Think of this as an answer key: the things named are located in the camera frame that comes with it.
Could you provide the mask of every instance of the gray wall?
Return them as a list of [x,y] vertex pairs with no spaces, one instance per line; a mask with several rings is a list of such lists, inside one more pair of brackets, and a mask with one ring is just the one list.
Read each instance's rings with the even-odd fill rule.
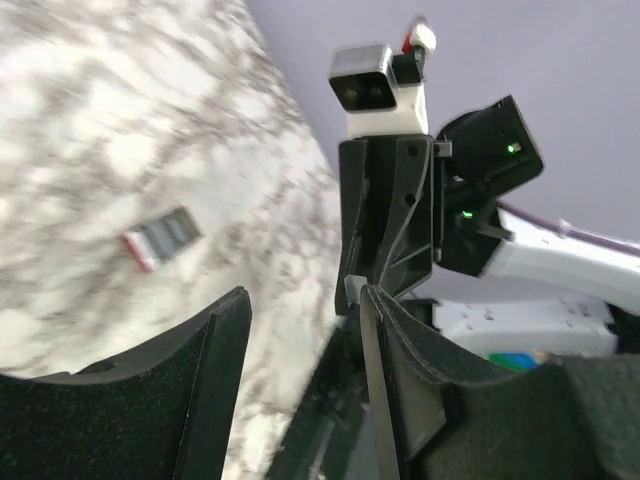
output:
[[[640,240],[640,3],[566,0],[248,0],[335,168],[345,118],[326,81],[334,49],[401,43],[426,14],[432,128],[512,93],[546,160],[509,200],[547,218]],[[483,282],[487,288],[493,286]]]

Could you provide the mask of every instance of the small rectangular object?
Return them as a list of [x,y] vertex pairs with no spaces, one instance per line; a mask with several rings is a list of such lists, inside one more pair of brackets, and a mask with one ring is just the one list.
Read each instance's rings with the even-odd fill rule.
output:
[[140,268],[150,273],[201,236],[187,209],[178,207],[127,230],[122,238]]

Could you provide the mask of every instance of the black plastic bracket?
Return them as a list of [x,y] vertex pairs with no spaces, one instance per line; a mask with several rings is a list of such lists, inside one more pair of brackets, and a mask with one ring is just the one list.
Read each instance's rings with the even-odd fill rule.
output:
[[435,141],[428,135],[363,137],[340,144],[342,256],[338,315],[354,303],[347,276],[401,295],[431,275],[434,262]]

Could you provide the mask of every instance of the marble surface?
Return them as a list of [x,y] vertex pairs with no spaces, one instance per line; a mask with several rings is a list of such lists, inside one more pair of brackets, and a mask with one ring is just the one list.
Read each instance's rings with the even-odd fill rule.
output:
[[[335,322],[335,179],[239,0],[0,2],[0,370],[77,371],[236,285],[225,479],[260,478]],[[120,240],[182,204],[153,274]]]

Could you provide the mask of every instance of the green led light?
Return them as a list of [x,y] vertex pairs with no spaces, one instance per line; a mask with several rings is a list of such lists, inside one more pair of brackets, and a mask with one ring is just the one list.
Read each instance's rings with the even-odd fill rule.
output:
[[507,152],[511,155],[513,155],[514,153],[518,153],[520,150],[522,150],[522,146],[520,146],[519,143],[512,143],[511,145],[507,145]]

